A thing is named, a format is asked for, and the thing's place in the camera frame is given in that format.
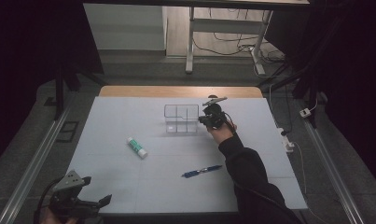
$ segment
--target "wire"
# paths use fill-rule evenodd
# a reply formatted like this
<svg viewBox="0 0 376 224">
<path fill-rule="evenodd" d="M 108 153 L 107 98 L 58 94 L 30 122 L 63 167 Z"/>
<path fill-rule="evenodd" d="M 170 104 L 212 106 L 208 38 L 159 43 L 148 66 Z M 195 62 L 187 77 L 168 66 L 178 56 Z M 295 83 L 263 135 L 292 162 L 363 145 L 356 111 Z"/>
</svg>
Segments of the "wire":
<svg viewBox="0 0 376 224">
<path fill-rule="evenodd" d="M 258 196 L 259 198 L 263 199 L 264 201 L 267 201 L 273 205 L 275 205 L 277 208 L 279 208 L 281 211 L 283 211 L 287 216 L 289 216 L 290 218 L 292 218 L 293 220 L 297 221 L 297 223 L 301 223 L 300 219 L 298 219 L 298 217 L 295 215 L 295 213 L 292 212 L 292 210 L 289 210 L 285 205 L 281 205 L 279 204 L 278 202 L 276 202 L 275 200 L 267 197 L 266 195 L 264 194 L 261 194 L 259 193 L 258 191 L 254 190 L 254 189 L 247 189 L 247 188 L 243 188 L 241 185 L 239 185 L 237 182 L 235 182 L 233 180 L 234 184 L 240 188 L 240 189 L 246 189 L 252 193 L 254 193 L 256 196 Z"/>
<path fill-rule="evenodd" d="M 240 45 L 238 46 L 238 49 L 241 49 L 242 52 L 249 52 L 251 53 L 251 48 L 254 48 L 255 45 Z"/>
<path fill-rule="evenodd" d="M 224 120 L 224 122 L 226 123 L 226 125 L 228 125 L 228 127 L 230 128 L 230 131 L 235 134 L 236 133 L 236 129 L 234 128 L 234 123 L 233 123 L 233 120 L 231 119 L 231 116 L 228 114 L 228 113 L 225 113 L 225 115 L 227 115 L 230 119 L 230 122 L 231 122 L 231 125 L 229 124 L 229 122 L 227 120 Z"/>
<path fill-rule="evenodd" d="M 272 112 L 272 85 L 270 85 L 270 89 L 269 89 L 269 101 L 270 101 L 270 111 Z M 274 123 L 275 123 L 275 126 L 277 127 L 277 129 L 279 128 L 278 126 L 278 123 L 277 123 L 277 120 L 275 119 L 275 116 L 274 116 L 274 113 L 272 112 L 272 118 L 274 119 Z"/>
<path fill-rule="evenodd" d="M 260 78 L 290 77 L 290 76 L 292 75 L 292 74 L 291 74 L 291 75 L 288 75 L 288 76 L 280 76 L 280 75 L 275 76 L 275 75 L 274 75 L 274 74 L 277 74 L 281 69 L 283 69 L 283 70 L 281 71 L 281 73 L 284 72 L 284 70 L 287 69 L 288 64 L 287 64 L 287 63 L 283 63 L 283 64 L 281 64 L 281 65 L 277 68 L 277 70 L 275 70 L 275 72 L 272 73 L 272 75 L 269 75 L 269 76 L 261 76 L 261 75 L 258 73 L 258 70 L 257 70 L 257 67 L 256 67 L 257 63 L 259 63 L 259 62 L 255 62 L 255 64 L 254 64 L 254 72 L 255 72 L 255 75 L 256 75 L 257 77 L 260 77 Z"/>
<path fill-rule="evenodd" d="M 274 63 L 285 63 L 285 59 L 283 59 L 283 58 L 276 58 L 276 59 L 274 59 L 274 58 L 270 58 L 270 57 L 269 57 L 269 55 L 270 55 L 271 53 L 274 53 L 274 52 L 276 52 L 276 51 L 280 51 L 280 50 L 277 49 L 277 50 L 270 51 L 269 53 L 267 53 L 267 57 L 265 57 L 265 56 L 263 55 L 263 51 L 260 50 L 260 56 L 261 56 L 261 59 L 263 60 L 263 62 L 268 63 L 268 64 L 274 64 Z"/>
<path fill-rule="evenodd" d="M 247 18 L 247 16 L 248 16 L 248 11 L 249 11 L 249 9 L 246 10 L 246 13 L 245 13 L 245 20 L 246 20 L 246 18 Z M 239 44 L 240 44 L 240 41 L 241 41 L 241 37 L 243 37 L 242 34 L 240 34 L 240 38 L 239 38 L 239 40 L 238 40 L 238 42 L 237 42 L 237 48 L 239 48 Z"/>
<path fill-rule="evenodd" d="M 287 107 L 287 116 L 289 118 L 289 126 L 290 126 L 290 129 L 286 132 L 291 133 L 293 130 L 293 122 L 292 122 L 292 119 L 290 118 L 290 108 L 289 108 L 289 101 L 287 100 L 287 86 L 286 85 L 285 85 L 285 100 L 286 100 L 286 107 Z"/>
<path fill-rule="evenodd" d="M 238 39 L 221 39 L 221 38 L 219 38 L 219 37 L 216 36 L 216 33 L 214 33 L 214 37 L 215 37 L 215 39 L 221 40 L 221 41 L 239 41 L 239 40 L 247 40 L 247 39 L 258 38 L 258 36 L 251 36 L 251 37 L 238 38 Z"/>
<path fill-rule="evenodd" d="M 59 183 L 61 180 L 63 179 L 63 176 L 62 177 L 59 177 L 57 179 L 54 179 L 53 181 L 51 181 L 50 184 L 48 184 L 45 188 L 45 190 L 42 192 L 42 195 L 39 199 L 39 202 L 38 202 L 38 205 L 36 207 L 36 210 L 34 211 L 34 224 L 38 224 L 39 223 L 39 217 L 40 217 L 40 210 L 42 209 L 42 203 L 43 201 L 45 200 L 45 196 L 46 194 L 48 193 L 48 191 L 50 190 L 50 188 Z"/>
<path fill-rule="evenodd" d="M 300 152 L 300 158 L 301 158 L 301 171 L 303 172 L 303 184 L 304 184 L 304 194 L 306 195 L 307 194 L 307 185 L 306 185 L 306 174 L 304 173 L 304 162 L 303 162 L 303 153 L 301 152 L 301 148 L 299 146 L 299 144 L 297 142 L 291 142 L 293 144 L 295 144 L 296 146 L 298 146 L 298 149 L 299 149 L 299 152 Z M 309 209 L 310 213 L 315 216 L 316 218 L 318 218 L 320 221 L 322 221 L 323 223 L 326 223 L 328 224 L 324 219 L 322 219 L 321 217 L 319 217 L 318 215 L 316 215 L 313 210 L 311 210 L 311 208 L 309 207 L 309 205 L 307 204 L 307 208 Z"/>
<path fill-rule="evenodd" d="M 318 99 L 315 99 L 315 106 L 312 109 L 310 109 L 310 111 L 314 110 L 317 105 L 318 105 Z"/>
<path fill-rule="evenodd" d="M 243 51 L 243 49 L 239 49 L 238 51 L 233 52 L 233 53 L 220 53 L 220 52 L 217 52 L 217 51 L 214 51 L 214 50 L 211 50 L 211 49 L 203 49 L 203 48 L 199 47 L 199 46 L 196 44 L 196 41 L 194 40 L 194 38 L 192 38 L 192 39 L 193 39 L 193 43 L 194 43 L 194 45 L 195 45 L 198 49 L 206 50 L 206 51 L 210 51 L 210 52 L 213 52 L 213 53 L 215 53 L 215 54 L 220 54 L 220 55 L 234 55 L 234 54 L 238 54 L 238 53 L 240 53 L 241 51 Z"/>
<path fill-rule="evenodd" d="M 235 11 L 237 11 L 237 10 L 239 10 L 239 11 L 240 11 L 240 9 L 237 9 L 237 8 L 235 8 L 234 10 L 233 10 L 233 9 L 230 9 L 230 8 L 228 8 L 228 11 L 229 11 L 229 12 L 235 12 Z"/>
<path fill-rule="evenodd" d="M 263 13 L 262 13 L 262 21 L 264 21 L 264 12 L 265 10 L 263 10 Z"/>
</svg>

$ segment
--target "black cable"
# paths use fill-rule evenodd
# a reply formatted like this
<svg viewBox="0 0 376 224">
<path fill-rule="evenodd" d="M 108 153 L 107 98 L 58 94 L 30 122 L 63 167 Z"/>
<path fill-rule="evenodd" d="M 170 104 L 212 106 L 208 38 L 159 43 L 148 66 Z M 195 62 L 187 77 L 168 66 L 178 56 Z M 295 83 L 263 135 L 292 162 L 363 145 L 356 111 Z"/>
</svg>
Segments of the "black cable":
<svg viewBox="0 0 376 224">
<path fill-rule="evenodd" d="M 234 10 L 231 10 L 230 8 L 228 8 L 228 11 L 229 11 L 229 12 L 235 12 L 235 11 L 237 11 L 237 10 L 240 11 L 240 9 L 237 9 L 237 8 L 235 8 Z"/>
<path fill-rule="evenodd" d="M 277 70 L 275 70 L 275 72 L 273 72 L 270 76 L 266 77 L 265 80 L 261 81 L 259 84 L 256 85 L 256 87 L 261 87 L 263 86 L 264 84 L 272 81 L 273 79 L 277 78 L 278 76 L 280 76 L 287 68 L 289 67 L 289 64 L 287 62 L 284 62 L 283 64 L 281 64 Z M 258 70 L 256 70 L 256 67 L 254 66 L 254 71 L 256 72 L 257 76 L 258 76 Z"/>
<path fill-rule="evenodd" d="M 203 48 L 200 48 L 197 44 L 196 44 L 196 41 L 194 41 L 194 38 L 193 39 L 193 43 L 194 45 L 198 48 L 198 49 L 201 49 L 201 50 L 206 50 L 206 51 L 210 51 L 210 52 L 213 52 L 215 54 L 220 54 L 220 55 L 233 55 L 233 54 L 238 54 L 240 53 L 241 51 L 243 51 L 243 49 L 239 49 L 238 51 L 236 52 L 233 52 L 233 53 L 220 53 L 220 52 L 217 52 L 217 51 L 214 51 L 214 50 L 211 50 L 211 49 L 203 49 Z"/>
<path fill-rule="evenodd" d="M 292 123 L 292 119 L 290 118 L 290 108 L 289 108 L 289 101 L 287 100 L 287 87 L 286 87 L 286 85 L 285 85 L 285 99 L 286 99 L 287 114 L 288 114 L 289 126 L 290 126 L 290 129 L 288 131 L 285 131 L 285 132 L 286 133 L 292 133 L 293 123 Z"/>
<path fill-rule="evenodd" d="M 274 64 L 274 63 L 285 63 L 285 59 L 272 59 L 269 57 L 269 54 L 271 54 L 272 52 L 276 52 L 276 51 L 280 51 L 280 50 L 273 50 L 273 51 L 270 51 L 268 54 L 267 54 L 267 57 L 265 57 L 263 55 L 263 51 L 260 51 L 260 56 L 261 56 L 261 59 L 263 60 L 263 62 L 267 63 L 267 64 Z"/>
<path fill-rule="evenodd" d="M 281 50 L 279 50 L 279 49 L 272 50 L 272 51 L 270 51 L 269 53 L 267 53 L 267 55 L 269 55 L 269 54 L 271 54 L 271 53 L 274 53 L 274 52 L 277 52 L 277 51 L 281 51 Z"/>
<path fill-rule="evenodd" d="M 223 120 L 223 121 L 226 123 L 226 125 L 228 125 L 230 131 L 234 135 L 236 133 L 236 129 L 234 128 L 233 120 L 231 119 L 231 116 L 229 114 L 225 113 L 225 115 L 227 115 L 229 117 L 229 120 L 230 120 L 231 124 L 227 120 Z"/>
<path fill-rule="evenodd" d="M 248 17 L 248 11 L 249 11 L 249 9 L 247 9 L 246 12 L 245 12 L 245 20 L 246 20 L 246 18 Z M 240 38 L 239 38 L 239 40 L 238 40 L 238 42 L 237 42 L 237 48 L 239 48 L 239 44 L 240 44 L 240 41 L 241 41 L 241 37 L 243 37 L 243 34 L 240 34 Z"/>
<path fill-rule="evenodd" d="M 324 38 L 324 37 L 326 36 L 326 34 L 327 34 L 327 26 L 325 25 L 324 27 L 325 27 L 325 28 L 322 28 L 322 30 L 318 32 L 319 35 L 318 35 L 318 37 L 317 37 L 314 41 L 312 41 L 311 43 L 309 43 L 308 45 L 306 45 L 306 46 L 304 47 L 304 49 L 299 50 L 295 55 L 293 55 L 293 56 L 291 56 L 291 57 L 285 59 L 285 61 L 286 61 L 286 62 L 289 62 L 289 64 L 292 64 L 294 61 L 296 61 L 296 60 L 300 60 L 300 57 L 301 57 L 304 53 L 306 53 L 307 51 L 313 49 L 313 47 L 314 47 L 316 44 L 318 44 L 318 43 L 321 41 L 322 38 Z"/>
<path fill-rule="evenodd" d="M 293 119 L 290 119 L 290 121 L 289 121 L 289 124 L 293 124 L 293 123 L 295 123 L 295 121 L 296 121 L 296 119 L 299 117 L 299 114 L 297 114 Z M 289 125 L 288 123 L 283 123 L 283 122 L 280 122 L 280 121 L 278 121 L 278 120 L 276 120 L 276 122 L 278 123 L 278 124 L 282 124 L 282 125 Z M 292 132 L 292 129 L 290 129 L 290 130 L 288 130 L 288 131 L 285 131 L 285 134 L 287 134 L 287 133 L 291 133 Z"/>
<path fill-rule="evenodd" d="M 221 38 L 219 38 L 219 37 L 216 36 L 216 33 L 214 33 L 214 37 L 215 37 L 215 39 L 221 40 L 221 41 L 239 41 L 239 40 L 247 40 L 247 39 L 258 38 L 258 36 L 251 36 L 251 37 L 238 38 L 238 39 L 221 39 Z"/>
<path fill-rule="evenodd" d="M 248 49 L 248 51 L 244 51 L 244 52 L 251 52 L 251 49 L 254 49 L 255 48 L 255 45 L 240 45 L 238 47 L 238 49 L 240 50 L 244 50 L 244 49 Z"/>
<path fill-rule="evenodd" d="M 50 188 L 59 183 L 61 180 L 63 179 L 63 176 L 62 177 L 59 177 L 57 179 L 54 179 L 53 181 L 51 181 L 50 184 L 48 184 L 45 188 L 45 190 L 42 192 L 42 195 L 40 196 L 40 199 L 39 199 L 39 202 L 38 202 L 38 205 L 36 207 L 36 210 L 34 211 L 34 224 L 39 224 L 39 219 L 40 219 L 40 210 L 42 209 L 42 203 L 43 201 L 45 200 L 45 197 L 46 197 L 46 194 L 48 193 L 48 191 L 50 190 Z"/>
<path fill-rule="evenodd" d="M 235 135 L 235 134 L 236 134 L 236 130 L 234 129 L 234 124 L 233 124 L 233 122 L 232 122 L 232 120 L 231 120 L 230 115 L 227 114 L 227 113 L 225 113 L 225 112 L 223 112 L 223 113 L 229 117 L 231 124 L 230 124 L 227 120 L 224 120 L 224 119 L 222 118 L 222 116 L 220 116 L 220 115 L 218 115 L 218 116 L 219 116 L 219 117 L 220 117 L 220 118 L 221 118 L 221 119 L 222 119 L 222 120 L 228 125 L 228 127 L 230 128 L 230 130 L 231 130 L 231 132 L 233 133 L 233 135 Z M 234 180 L 233 180 L 233 182 L 234 182 L 234 184 L 235 184 L 237 187 L 239 187 L 240 189 L 246 189 L 246 188 L 242 188 L 242 187 L 241 187 L 239 184 L 237 184 Z M 257 192 L 257 191 L 254 190 L 254 189 L 246 189 L 246 190 L 248 190 L 248 191 L 254 193 L 254 194 L 257 195 L 259 198 L 261 198 L 261 199 L 263 199 L 263 200 L 265 200 L 265 201 L 267 201 L 267 202 L 269 202 L 269 203 L 272 203 L 272 204 L 275 205 L 277 208 L 279 208 L 281 211 L 283 211 L 288 217 L 292 218 L 292 220 L 295 220 L 295 221 L 297 221 L 297 223 L 301 224 L 300 219 L 298 219 L 298 218 L 296 217 L 296 215 L 295 215 L 290 209 L 288 209 L 286 206 L 282 206 L 281 204 L 279 204 L 279 203 L 276 202 L 275 200 L 273 200 L 273 199 L 271 199 L 271 198 L 269 198 L 269 197 L 267 197 L 267 196 L 265 196 L 265 195 L 263 195 L 263 194 Z"/>
</svg>

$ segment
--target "glue stick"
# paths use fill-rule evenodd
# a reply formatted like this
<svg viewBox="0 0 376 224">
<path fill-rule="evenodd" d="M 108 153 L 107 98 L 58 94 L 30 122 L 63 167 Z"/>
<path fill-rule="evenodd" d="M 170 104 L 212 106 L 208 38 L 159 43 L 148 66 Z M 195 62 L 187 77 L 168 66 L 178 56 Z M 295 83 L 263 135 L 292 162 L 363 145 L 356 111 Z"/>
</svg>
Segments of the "glue stick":
<svg viewBox="0 0 376 224">
<path fill-rule="evenodd" d="M 141 157 L 141 159 L 144 159 L 147 156 L 147 152 L 133 138 L 129 137 L 127 143 L 132 146 L 132 149 Z"/>
</svg>

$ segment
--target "blue pen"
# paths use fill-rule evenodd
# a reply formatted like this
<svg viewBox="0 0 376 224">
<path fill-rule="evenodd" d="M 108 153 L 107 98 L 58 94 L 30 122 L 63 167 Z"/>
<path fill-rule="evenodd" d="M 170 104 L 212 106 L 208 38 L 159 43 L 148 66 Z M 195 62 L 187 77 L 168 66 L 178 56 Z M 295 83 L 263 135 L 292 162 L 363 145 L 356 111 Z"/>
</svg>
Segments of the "blue pen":
<svg viewBox="0 0 376 224">
<path fill-rule="evenodd" d="M 220 169 L 220 167 L 222 167 L 222 165 L 215 165 L 215 166 L 210 166 L 210 167 L 203 168 L 203 169 L 197 170 L 197 171 L 190 171 L 190 172 L 182 174 L 181 177 L 189 178 L 189 177 L 192 177 L 192 176 L 195 176 L 195 175 L 199 175 L 199 174 L 207 173 L 207 172 L 210 172 L 210 171 L 218 170 L 218 169 Z"/>
</svg>

